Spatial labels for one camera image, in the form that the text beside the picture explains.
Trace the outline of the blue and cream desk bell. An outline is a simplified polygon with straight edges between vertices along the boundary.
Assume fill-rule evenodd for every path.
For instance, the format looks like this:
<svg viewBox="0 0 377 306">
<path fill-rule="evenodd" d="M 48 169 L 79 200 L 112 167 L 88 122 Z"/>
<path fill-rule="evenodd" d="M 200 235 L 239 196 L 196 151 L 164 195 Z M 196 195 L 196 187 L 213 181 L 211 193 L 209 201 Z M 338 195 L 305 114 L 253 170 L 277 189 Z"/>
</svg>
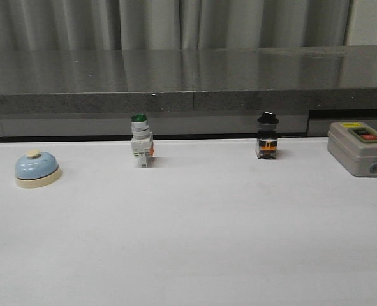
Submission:
<svg viewBox="0 0 377 306">
<path fill-rule="evenodd" d="M 25 189 L 47 186 L 61 173 L 55 156 L 40 150 L 28 151 L 15 163 L 15 183 Z"/>
</svg>

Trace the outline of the grey stone counter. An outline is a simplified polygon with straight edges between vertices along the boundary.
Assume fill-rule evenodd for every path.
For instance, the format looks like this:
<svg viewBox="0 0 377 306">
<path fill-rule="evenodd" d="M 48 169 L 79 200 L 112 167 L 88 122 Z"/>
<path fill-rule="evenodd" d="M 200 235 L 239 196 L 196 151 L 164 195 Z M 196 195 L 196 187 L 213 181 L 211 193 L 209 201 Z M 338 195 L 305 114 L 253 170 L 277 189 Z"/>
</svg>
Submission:
<svg viewBox="0 0 377 306">
<path fill-rule="evenodd" d="M 377 129 L 377 46 L 0 52 L 0 139 L 123 139 L 148 117 L 158 139 L 283 136 L 335 121 Z"/>
</svg>

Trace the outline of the grey curtain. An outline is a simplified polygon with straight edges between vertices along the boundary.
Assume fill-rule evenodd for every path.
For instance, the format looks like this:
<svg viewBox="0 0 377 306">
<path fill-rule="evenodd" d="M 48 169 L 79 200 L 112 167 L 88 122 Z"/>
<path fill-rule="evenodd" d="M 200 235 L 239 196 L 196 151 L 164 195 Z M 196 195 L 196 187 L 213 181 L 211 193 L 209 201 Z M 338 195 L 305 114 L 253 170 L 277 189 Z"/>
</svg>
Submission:
<svg viewBox="0 0 377 306">
<path fill-rule="evenodd" d="M 0 51 L 377 45 L 377 1 L 0 1 Z"/>
</svg>

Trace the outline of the green pushbutton switch white body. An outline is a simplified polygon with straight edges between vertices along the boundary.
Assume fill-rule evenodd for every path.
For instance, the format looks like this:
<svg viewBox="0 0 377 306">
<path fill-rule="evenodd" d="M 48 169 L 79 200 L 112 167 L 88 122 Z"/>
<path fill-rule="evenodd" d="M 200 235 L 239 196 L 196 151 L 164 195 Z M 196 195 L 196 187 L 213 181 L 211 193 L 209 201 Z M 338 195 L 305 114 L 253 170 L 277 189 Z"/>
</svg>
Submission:
<svg viewBox="0 0 377 306">
<path fill-rule="evenodd" d="M 140 167 L 147 167 L 154 155 L 153 134 L 150 130 L 147 116 L 137 114 L 131 117 L 131 148 Z"/>
</svg>

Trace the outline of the black rotary selector switch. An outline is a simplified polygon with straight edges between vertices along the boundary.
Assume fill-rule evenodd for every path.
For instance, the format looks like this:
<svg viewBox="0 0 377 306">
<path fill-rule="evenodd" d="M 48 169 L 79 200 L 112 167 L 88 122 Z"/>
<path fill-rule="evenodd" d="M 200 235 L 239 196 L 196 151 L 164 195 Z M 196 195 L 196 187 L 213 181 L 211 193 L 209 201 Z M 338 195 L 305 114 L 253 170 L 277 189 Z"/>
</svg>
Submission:
<svg viewBox="0 0 377 306">
<path fill-rule="evenodd" d="M 258 133 L 256 143 L 256 155 L 258 159 L 275 159 L 277 152 L 277 125 L 279 119 L 276 114 L 263 112 L 257 119 Z"/>
</svg>

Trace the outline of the grey push button switch box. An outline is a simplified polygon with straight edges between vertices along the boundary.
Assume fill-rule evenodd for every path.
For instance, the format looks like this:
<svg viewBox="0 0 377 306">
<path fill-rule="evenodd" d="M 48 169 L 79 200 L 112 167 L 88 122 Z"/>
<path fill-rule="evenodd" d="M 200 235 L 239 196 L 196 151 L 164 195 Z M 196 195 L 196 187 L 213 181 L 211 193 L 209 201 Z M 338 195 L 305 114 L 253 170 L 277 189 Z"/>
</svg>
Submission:
<svg viewBox="0 0 377 306">
<path fill-rule="evenodd" d="M 363 122 L 334 122 L 328 151 L 356 177 L 377 177 L 377 130 Z"/>
</svg>

